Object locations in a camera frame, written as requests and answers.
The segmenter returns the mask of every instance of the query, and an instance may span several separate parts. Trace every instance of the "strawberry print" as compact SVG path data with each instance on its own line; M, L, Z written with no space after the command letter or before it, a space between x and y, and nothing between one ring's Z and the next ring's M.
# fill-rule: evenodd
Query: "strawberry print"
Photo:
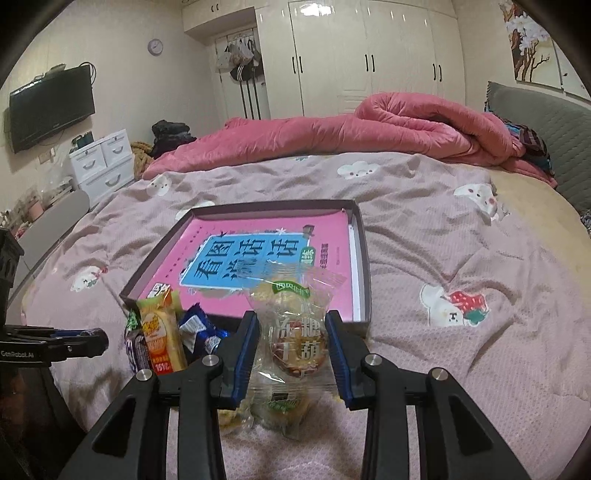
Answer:
M463 291L455 291L449 295L449 301L455 305L464 316L464 320L471 326L478 325L486 318L488 307L484 295L470 296Z
M462 291L455 291L449 295L449 299L450 302L458 307L464 314L476 309L486 310L486 301L484 299L484 295L478 294L471 297Z

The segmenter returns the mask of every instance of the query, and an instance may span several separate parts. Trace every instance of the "door handle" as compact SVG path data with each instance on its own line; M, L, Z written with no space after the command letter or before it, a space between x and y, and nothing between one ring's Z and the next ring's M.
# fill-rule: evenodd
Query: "door handle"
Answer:
M117 175L114 179L107 180L105 182L105 185L107 185L108 187L114 187L115 185L117 185L119 183L120 179L121 179L121 173L119 175Z

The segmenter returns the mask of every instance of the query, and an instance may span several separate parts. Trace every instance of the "book cover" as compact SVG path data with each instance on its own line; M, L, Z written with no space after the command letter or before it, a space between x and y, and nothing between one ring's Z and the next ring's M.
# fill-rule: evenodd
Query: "book cover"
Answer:
M317 216L211 220L195 218L144 288L140 298L168 286L183 309L199 302L207 313L242 317L251 310L236 275L261 259L304 262L343 275L330 309L353 320L349 222L345 211Z

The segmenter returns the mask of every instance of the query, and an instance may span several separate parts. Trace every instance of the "tv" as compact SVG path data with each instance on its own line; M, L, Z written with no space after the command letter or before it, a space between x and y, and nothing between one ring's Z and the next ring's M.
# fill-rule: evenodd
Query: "tv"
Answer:
M81 122L95 113L90 66L51 73L11 92L8 113L14 153Z

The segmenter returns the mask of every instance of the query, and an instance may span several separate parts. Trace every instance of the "yellow snack package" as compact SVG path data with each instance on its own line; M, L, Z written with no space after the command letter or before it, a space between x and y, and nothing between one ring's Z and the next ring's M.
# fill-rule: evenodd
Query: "yellow snack package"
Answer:
M138 300L137 306L156 374L164 375L187 368L174 312L173 291L169 288L151 299Z

